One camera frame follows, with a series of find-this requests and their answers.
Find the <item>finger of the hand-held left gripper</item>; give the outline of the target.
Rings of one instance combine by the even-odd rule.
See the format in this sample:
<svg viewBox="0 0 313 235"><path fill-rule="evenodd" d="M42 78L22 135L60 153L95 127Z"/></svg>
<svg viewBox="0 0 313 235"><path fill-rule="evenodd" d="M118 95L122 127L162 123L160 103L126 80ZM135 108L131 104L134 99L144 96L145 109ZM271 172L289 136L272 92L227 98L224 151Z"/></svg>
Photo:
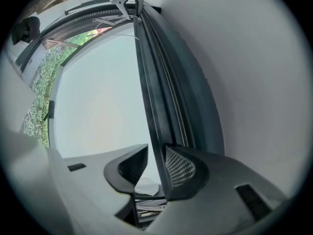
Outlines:
<svg viewBox="0 0 313 235"><path fill-rule="evenodd" d="M128 0L127 9L130 12L130 15L139 17L144 6L143 0Z"/></svg>
<svg viewBox="0 0 313 235"><path fill-rule="evenodd" d="M126 17L126 18L129 18L130 15L128 13L128 10L125 6L127 0L119 0L118 1L118 8L120 9L120 11L123 13L123 15Z"/></svg>

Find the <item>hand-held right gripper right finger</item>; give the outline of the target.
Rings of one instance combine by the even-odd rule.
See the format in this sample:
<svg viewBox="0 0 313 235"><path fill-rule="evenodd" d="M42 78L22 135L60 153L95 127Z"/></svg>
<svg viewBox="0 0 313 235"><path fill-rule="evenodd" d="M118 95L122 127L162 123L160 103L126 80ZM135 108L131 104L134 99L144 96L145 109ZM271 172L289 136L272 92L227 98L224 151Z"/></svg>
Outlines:
<svg viewBox="0 0 313 235"><path fill-rule="evenodd" d="M153 235L237 235L255 232L287 200L238 160L184 146L166 147L170 190Z"/></svg>

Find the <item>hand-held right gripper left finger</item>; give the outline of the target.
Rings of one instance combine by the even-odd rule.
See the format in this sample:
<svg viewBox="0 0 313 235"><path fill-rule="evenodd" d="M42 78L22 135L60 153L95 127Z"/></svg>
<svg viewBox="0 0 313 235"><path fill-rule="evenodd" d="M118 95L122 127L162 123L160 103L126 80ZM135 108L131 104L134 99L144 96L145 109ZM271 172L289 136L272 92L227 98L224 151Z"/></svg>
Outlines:
<svg viewBox="0 0 313 235"><path fill-rule="evenodd" d="M148 147L64 159L47 150L49 192L39 223L51 235L140 235L134 188Z"/></svg>

